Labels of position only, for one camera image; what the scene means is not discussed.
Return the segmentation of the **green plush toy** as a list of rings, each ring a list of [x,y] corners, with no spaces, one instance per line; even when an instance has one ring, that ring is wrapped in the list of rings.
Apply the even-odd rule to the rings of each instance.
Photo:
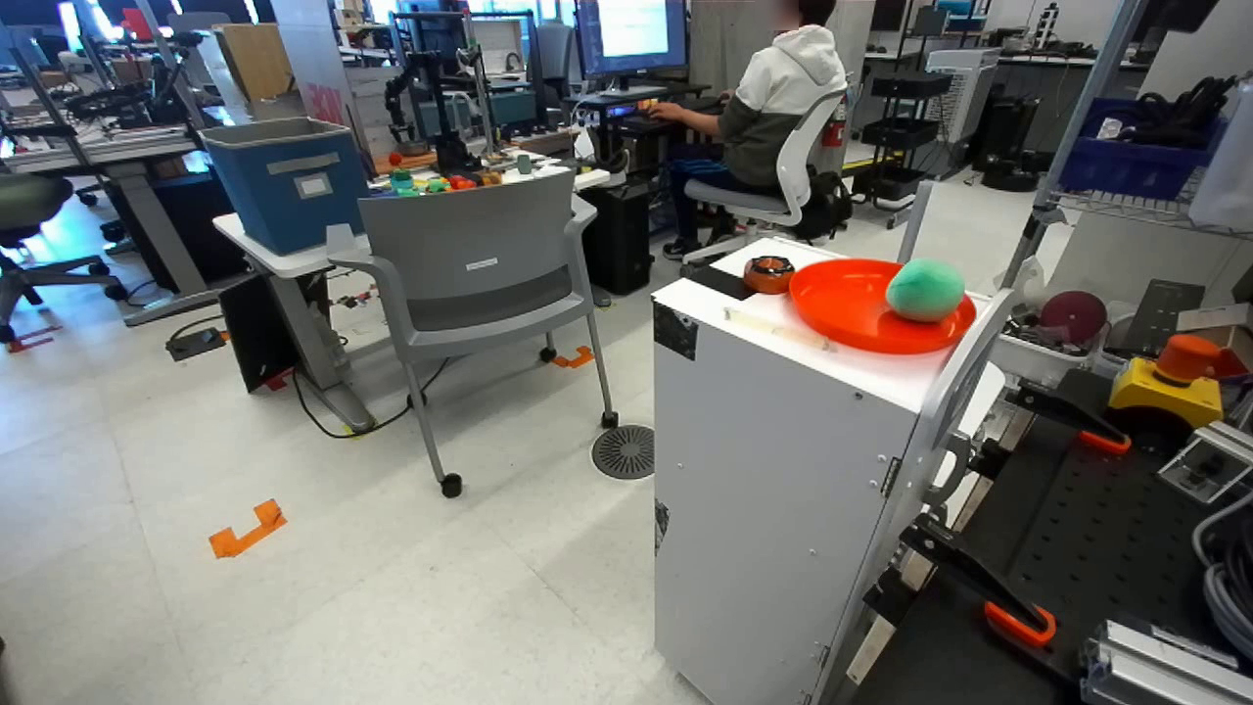
[[[884,288],[884,304],[908,319],[943,319],[961,301],[961,276],[933,259],[903,263]]]

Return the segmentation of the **white toy kitchen cabinet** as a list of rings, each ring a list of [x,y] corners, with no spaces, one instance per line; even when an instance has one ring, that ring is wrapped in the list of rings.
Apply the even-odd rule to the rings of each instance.
[[[764,252],[653,292],[653,643],[708,705],[819,705],[1008,313],[977,292],[940,353],[850,350],[743,286]]]

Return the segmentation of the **orange plate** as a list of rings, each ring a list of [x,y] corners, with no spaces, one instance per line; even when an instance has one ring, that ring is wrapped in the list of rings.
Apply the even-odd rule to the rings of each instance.
[[[824,340],[865,353],[940,353],[950,350],[974,319],[974,301],[961,301],[943,319],[908,319],[884,304],[890,276],[903,263],[890,259],[824,259],[801,265],[786,286],[793,318]]]

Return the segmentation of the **small brown bowl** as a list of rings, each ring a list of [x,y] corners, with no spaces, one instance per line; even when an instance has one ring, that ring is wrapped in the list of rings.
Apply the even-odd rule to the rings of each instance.
[[[743,265],[743,282],[755,288],[755,292],[781,292],[786,282],[790,282],[793,265],[781,259],[781,253],[755,253],[749,265]]]

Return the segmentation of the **white work table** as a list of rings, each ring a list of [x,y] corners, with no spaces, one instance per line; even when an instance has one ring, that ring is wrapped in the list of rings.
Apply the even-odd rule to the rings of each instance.
[[[508,168],[499,171],[499,189],[544,180],[544,177],[570,180],[570,216],[566,216],[570,225],[587,225],[599,216],[599,206],[589,205],[593,190],[612,190],[625,182],[622,171],[566,168],[557,158],[511,152]],[[264,240],[258,240],[238,211],[216,216],[211,225],[274,276],[302,276],[302,272],[330,270],[335,253],[366,253],[362,232],[353,232],[344,241],[326,241],[326,235],[311,232],[294,252],[277,252]]]

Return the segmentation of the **seated person white hoodie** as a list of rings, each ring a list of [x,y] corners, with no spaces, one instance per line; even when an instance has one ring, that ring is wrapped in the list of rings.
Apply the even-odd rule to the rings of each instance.
[[[776,0],[776,36],[760,48],[716,112],[644,96],[642,112],[711,135],[716,147],[674,162],[674,182],[690,180],[776,190],[776,158],[790,129],[824,92],[850,84],[831,14],[837,0]]]

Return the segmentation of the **computer monitor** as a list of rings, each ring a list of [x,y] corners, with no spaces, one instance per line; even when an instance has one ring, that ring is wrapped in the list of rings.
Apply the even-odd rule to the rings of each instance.
[[[576,0],[576,36],[589,78],[679,71],[690,60],[679,0]]]

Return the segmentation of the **blue storage bin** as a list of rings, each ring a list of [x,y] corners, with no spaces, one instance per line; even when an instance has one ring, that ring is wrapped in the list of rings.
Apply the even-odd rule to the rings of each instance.
[[[268,248],[294,252],[330,225],[361,232],[366,171],[344,126],[280,118],[216,126],[198,141],[225,199]]]

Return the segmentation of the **orange clamp near cabinet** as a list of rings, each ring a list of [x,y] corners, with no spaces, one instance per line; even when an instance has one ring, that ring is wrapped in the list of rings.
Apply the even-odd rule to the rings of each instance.
[[[1058,613],[1015,591],[1001,570],[969,556],[937,515],[917,515],[899,541],[937,569],[969,585],[977,594],[977,617],[1004,643],[1033,652],[1046,652],[1058,643]]]

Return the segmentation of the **orange clamp far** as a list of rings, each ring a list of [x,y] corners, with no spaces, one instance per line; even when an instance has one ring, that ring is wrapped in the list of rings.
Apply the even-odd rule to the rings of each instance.
[[[1075,429],[1075,442],[1102,457],[1125,457],[1130,451],[1130,437],[1100,420],[1094,412],[1080,406],[1075,398],[1062,397],[1058,386],[1041,386],[1033,378],[1020,378],[1008,390],[1008,404],[1033,412],[1037,420],[1062,421]]]

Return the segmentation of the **blue crate on shelf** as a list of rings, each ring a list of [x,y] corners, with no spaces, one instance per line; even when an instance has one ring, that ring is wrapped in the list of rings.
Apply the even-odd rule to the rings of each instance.
[[[1080,135],[1064,158],[1064,190],[1114,190],[1143,199],[1175,199],[1187,180],[1215,158],[1226,122],[1215,118],[1195,141],[1151,145],[1128,133],[1102,135],[1108,122],[1130,126],[1139,107],[1128,96],[1094,96],[1080,122]]]

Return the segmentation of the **yellow emergency stop button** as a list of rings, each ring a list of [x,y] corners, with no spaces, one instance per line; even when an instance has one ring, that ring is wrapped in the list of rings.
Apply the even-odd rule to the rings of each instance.
[[[1226,382],[1250,377],[1250,364],[1200,333],[1175,333],[1153,355],[1130,355],[1108,390],[1111,412],[1168,412],[1187,425],[1226,415]]]

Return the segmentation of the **aluminium extrusion rail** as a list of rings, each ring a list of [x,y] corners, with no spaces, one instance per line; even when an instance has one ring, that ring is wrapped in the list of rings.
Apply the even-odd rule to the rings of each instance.
[[[1253,705],[1253,676],[1195,639],[1102,617],[1080,648],[1085,705]]]

